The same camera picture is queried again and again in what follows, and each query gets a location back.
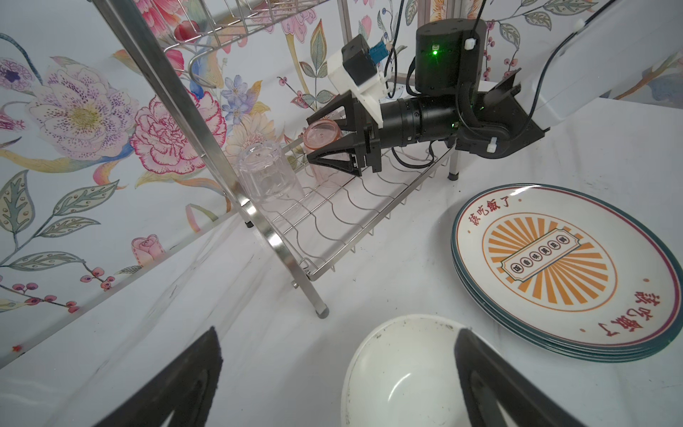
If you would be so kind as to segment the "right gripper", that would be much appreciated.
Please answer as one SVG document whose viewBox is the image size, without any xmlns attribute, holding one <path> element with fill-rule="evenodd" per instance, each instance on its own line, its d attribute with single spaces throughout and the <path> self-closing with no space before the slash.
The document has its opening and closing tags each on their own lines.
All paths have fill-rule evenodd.
<svg viewBox="0 0 683 427">
<path fill-rule="evenodd" d="M 362 168 L 381 172 L 383 149 L 418 142 L 447 141 L 456 134 L 458 115 L 453 95 L 402 98 L 381 105 L 382 128 L 371 125 L 360 137 L 349 133 L 307 155 L 310 165 L 361 176 Z M 366 110 L 351 91 L 336 95 L 306 121 L 310 126 L 329 119 L 342 131 L 359 131 L 366 125 Z"/>
</svg>

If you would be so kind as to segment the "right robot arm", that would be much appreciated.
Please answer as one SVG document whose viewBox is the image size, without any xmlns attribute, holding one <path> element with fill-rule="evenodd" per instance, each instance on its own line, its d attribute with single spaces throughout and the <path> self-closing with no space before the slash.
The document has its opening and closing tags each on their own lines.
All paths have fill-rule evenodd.
<svg viewBox="0 0 683 427">
<path fill-rule="evenodd" d="M 487 92 L 478 88 L 487 42 L 481 19 L 448 19 L 416 33 L 407 96 L 388 100 L 386 77 L 362 36 L 327 62 L 338 94 L 311 116 L 343 110 L 343 136 L 312 149 L 311 165 L 359 176 L 382 170 L 382 153 L 419 142 L 499 159 L 548 130 L 647 64 L 682 47 L 679 1 L 611 1 L 553 48 L 535 69 L 516 70 Z"/>
</svg>

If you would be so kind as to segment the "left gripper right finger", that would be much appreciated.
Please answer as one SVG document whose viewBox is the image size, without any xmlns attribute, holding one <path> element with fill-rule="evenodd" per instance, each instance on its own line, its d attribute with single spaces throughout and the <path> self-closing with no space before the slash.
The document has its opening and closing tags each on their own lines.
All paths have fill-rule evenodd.
<svg viewBox="0 0 683 427">
<path fill-rule="evenodd" d="M 471 330 L 459 331 L 455 364 L 472 426 L 581 426 Z"/>
</svg>

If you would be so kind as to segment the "orange bowl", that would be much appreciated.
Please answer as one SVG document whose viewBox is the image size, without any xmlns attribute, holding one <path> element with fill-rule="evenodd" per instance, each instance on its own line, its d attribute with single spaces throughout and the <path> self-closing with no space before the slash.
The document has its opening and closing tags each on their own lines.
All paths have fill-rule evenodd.
<svg viewBox="0 0 683 427">
<path fill-rule="evenodd" d="M 377 327 L 348 366 L 342 426 L 469 426 L 455 361 L 467 327 L 411 314 Z"/>
</svg>

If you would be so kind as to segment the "pink tinted glass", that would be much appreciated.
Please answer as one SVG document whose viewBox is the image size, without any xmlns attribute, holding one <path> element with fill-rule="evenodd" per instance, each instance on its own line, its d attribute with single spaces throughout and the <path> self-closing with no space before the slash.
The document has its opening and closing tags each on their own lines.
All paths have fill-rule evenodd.
<svg viewBox="0 0 683 427">
<path fill-rule="evenodd" d="M 306 154 L 311 154 L 317 149 L 321 149 L 341 137 L 341 129 L 336 122 L 330 119 L 320 119 L 310 125 L 303 135 L 303 149 Z M 330 167 L 320 167 L 319 165 L 309 165 L 309 169 L 321 187 L 339 188 L 348 179 L 346 174 Z"/>
</svg>

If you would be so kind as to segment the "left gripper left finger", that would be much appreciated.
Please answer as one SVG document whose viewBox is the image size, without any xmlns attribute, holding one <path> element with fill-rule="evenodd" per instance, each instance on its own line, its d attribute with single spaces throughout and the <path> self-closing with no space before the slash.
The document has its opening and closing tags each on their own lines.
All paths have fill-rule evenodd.
<svg viewBox="0 0 683 427">
<path fill-rule="evenodd" d="M 204 426 L 213 404 L 222 351 L 212 327 L 99 426 Z"/>
</svg>

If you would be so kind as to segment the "orange patterned plate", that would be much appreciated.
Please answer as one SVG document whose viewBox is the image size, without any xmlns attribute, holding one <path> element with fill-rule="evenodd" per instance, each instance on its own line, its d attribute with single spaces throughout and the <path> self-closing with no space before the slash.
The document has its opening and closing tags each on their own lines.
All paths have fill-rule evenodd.
<svg viewBox="0 0 683 427">
<path fill-rule="evenodd" d="M 458 210 L 455 268 L 526 339 L 580 352 L 650 352 L 682 330 L 682 268 L 624 210 L 576 190 L 513 183 Z"/>
</svg>

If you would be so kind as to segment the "clear glass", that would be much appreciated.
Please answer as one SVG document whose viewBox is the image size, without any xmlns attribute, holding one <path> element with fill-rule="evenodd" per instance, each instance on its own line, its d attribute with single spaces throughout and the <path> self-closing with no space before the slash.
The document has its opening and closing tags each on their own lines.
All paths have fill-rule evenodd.
<svg viewBox="0 0 683 427">
<path fill-rule="evenodd" d="M 257 142 L 244 149 L 237 166 L 240 182 L 254 203 L 291 206 L 304 197 L 295 171 L 275 142 Z"/>
</svg>

